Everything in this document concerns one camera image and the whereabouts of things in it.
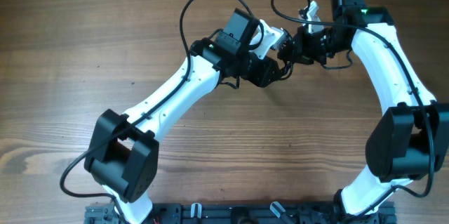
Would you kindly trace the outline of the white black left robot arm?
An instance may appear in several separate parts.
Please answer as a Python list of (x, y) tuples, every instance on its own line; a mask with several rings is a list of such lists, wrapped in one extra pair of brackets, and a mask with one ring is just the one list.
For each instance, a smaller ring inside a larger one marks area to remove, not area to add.
[(179, 70), (148, 98), (96, 121), (84, 168), (113, 197), (127, 223), (143, 223), (153, 204), (147, 188), (155, 178), (159, 146), (178, 119), (228, 77), (265, 87), (282, 71), (269, 57), (286, 40), (284, 29), (236, 9), (224, 29), (195, 41)]

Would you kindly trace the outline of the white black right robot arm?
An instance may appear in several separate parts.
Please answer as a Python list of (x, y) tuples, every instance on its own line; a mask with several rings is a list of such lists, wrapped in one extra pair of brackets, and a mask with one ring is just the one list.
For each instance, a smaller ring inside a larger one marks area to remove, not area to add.
[(378, 96), (382, 118), (366, 142), (366, 166), (339, 190), (331, 221), (361, 223), (379, 216), (395, 192), (425, 179), (430, 193), (448, 149), (448, 106), (439, 103), (414, 72), (398, 41), (394, 21), (383, 7), (364, 0), (331, 0), (333, 19), (321, 22), (311, 5), (301, 9), (299, 25), (279, 51), (290, 64), (327, 63), (336, 53), (355, 54)]

